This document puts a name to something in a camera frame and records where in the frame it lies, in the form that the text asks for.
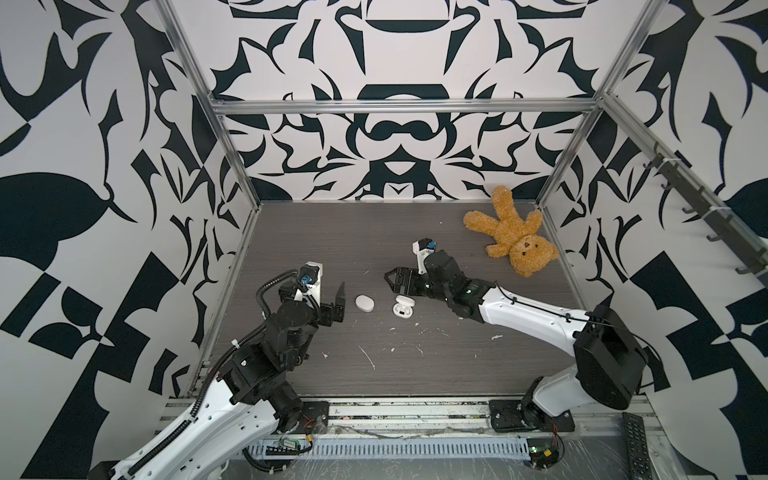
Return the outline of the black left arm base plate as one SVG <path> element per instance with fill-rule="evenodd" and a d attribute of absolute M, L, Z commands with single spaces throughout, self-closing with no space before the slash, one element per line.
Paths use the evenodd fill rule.
<path fill-rule="evenodd" d="M 330 403 L 321 400 L 309 400 L 302 403 L 301 413 L 298 417 L 298 429 L 303 429 L 307 424 L 321 426 L 326 425 L 330 416 Z"/>

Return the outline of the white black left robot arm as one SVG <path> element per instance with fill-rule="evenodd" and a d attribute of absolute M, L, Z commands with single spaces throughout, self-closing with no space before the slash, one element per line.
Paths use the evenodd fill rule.
<path fill-rule="evenodd" d="M 121 461 L 105 461 L 90 479 L 206 479 L 238 452 L 299 426 L 303 404 L 287 380 L 308 358 L 322 326 L 344 318 L 345 292 L 321 300 L 323 266 L 308 262 L 262 285 L 263 323 L 209 369 L 194 403 L 159 435 Z"/>

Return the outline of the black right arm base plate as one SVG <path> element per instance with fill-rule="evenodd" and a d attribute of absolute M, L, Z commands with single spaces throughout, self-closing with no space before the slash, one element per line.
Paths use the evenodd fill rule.
<path fill-rule="evenodd" d="M 523 400 L 491 400 L 488 406 L 490 425 L 496 433 L 571 433 L 576 430 L 570 411 L 551 417 L 533 403 Z"/>

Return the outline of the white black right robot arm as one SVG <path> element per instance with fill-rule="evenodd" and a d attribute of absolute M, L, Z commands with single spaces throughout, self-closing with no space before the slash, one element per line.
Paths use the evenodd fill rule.
<path fill-rule="evenodd" d="M 384 279 L 392 292 L 444 302 L 462 319 L 505 327 L 544 341 L 574 363 L 539 377 L 515 405 L 496 414 L 503 431 L 553 431 L 572 409 L 600 404 L 626 410 L 640 390 L 648 355 L 610 307 L 567 309 L 466 276 L 445 251 L 422 249 L 417 267 L 396 267 Z"/>

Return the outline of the white earbud charging case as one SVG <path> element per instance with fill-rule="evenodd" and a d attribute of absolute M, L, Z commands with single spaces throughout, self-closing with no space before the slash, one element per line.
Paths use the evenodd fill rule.
<path fill-rule="evenodd" d="M 413 315 L 416 302 L 407 296 L 397 295 L 395 297 L 395 304 L 392 307 L 392 312 L 395 316 L 402 319 L 410 319 Z"/>

